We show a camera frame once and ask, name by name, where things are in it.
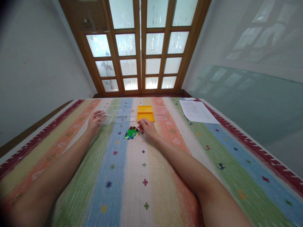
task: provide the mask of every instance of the red border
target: red border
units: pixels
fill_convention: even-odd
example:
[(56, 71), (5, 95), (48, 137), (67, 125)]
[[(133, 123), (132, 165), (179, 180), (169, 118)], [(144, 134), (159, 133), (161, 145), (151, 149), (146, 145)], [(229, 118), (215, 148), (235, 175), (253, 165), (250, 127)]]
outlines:
[(0, 180), (25, 158), (51, 131), (53, 131), (68, 115), (70, 115), (85, 99), (78, 99), (73, 105), (65, 110), (59, 117), (46, 126), (33, 139), (31, 139), (20, 150), (13, 154), (6, 162), (0, 166)]
[(208, 105), (205, 103), (204, 105), (225, 129), (233, 134), (238, 141), (244, 144), (245, 147), (249, 149), (256, 157), (258, 157), (269, 169), (271, 169), (279, 178), (285, 181), (292, 189), (294, 189), (301, 197), (303, 197), (303, 181), (299, 177), (297, 177), (293, 172), (291, 172), (283, 164), (277, 161), (273, 156), (259, 147), (246, 135), (241, 133), (227, 120), (212, 110)]

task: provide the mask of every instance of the forearm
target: forearm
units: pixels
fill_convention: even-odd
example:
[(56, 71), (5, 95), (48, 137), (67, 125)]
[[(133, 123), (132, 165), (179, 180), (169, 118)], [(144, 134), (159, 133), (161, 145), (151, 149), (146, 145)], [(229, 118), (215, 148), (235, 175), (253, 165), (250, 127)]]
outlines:
[(213, 192), (213, 188), (224, 187), (203, 164), (191, 155), (160, 136), (155, 136), (152, 140), (197, 195)]
[(33, 183), (32, 191), (55, 199), (76, 172), (92, 139), (93, 136), (85, 132), (78, 141), (62, 154), (60, 158), (54, 161), (41, 177)]
[(84, 133), (33, 182), (12, 208), (12, 226), (43, 226), (53, 202), (76, 172), (93, 136)]
[(199, 197), (205, 226), (252, 226), (231, 194), (203, 164), (160, 136), (152, 140)]

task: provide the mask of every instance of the colorful blanket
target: colorful blanket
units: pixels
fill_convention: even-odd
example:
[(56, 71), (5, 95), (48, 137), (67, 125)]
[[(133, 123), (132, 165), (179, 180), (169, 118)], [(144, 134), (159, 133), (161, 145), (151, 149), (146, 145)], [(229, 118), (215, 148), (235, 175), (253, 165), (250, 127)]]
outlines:
[[(203, 163), (254, 226), (303, 226), (303, 183), (205, 100), (221, 123), (188, 121), (182, 98), (75, 100), (0, 159), (0, 187), (10, 209), (43, 171), (84, 133), (93, 111), (167, 106), (159, 134)], [(102, 125), (69, 185), (52, 226), (201, 226), (195, 194), (145, 134), (125, 140), (136, 122)]]

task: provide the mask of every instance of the yellow box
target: yellow box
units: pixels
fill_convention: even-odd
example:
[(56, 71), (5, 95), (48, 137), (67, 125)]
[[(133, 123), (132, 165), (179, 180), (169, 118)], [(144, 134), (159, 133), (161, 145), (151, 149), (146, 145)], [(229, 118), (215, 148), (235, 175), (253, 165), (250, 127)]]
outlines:
[(138, 114), (153, 114), (152, 106), (138, 106)]
[(142, 118), (146, 118), (151, 122), (155, 122), (154, 114), (152, 113), (138, 113), (137, 121), (139, 121)]
[(142, 118), (146, 118), (151, 122), (155, 122), (152, 106), (138, 106), (137, 121), (139, 121)]

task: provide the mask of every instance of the paper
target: paper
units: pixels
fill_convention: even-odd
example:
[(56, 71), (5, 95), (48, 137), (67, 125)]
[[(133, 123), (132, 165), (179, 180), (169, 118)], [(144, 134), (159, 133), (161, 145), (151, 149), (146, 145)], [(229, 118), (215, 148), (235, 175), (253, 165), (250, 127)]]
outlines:
[(196, 100), (195, 98), (184, 98), (185, 100), (189, 101), (189, 100)]
[(202, 102), (191, 102), (183, 100), (179, 100), (179, 102), (183, 109), (185, 117), (189, 121), (220, 124)]

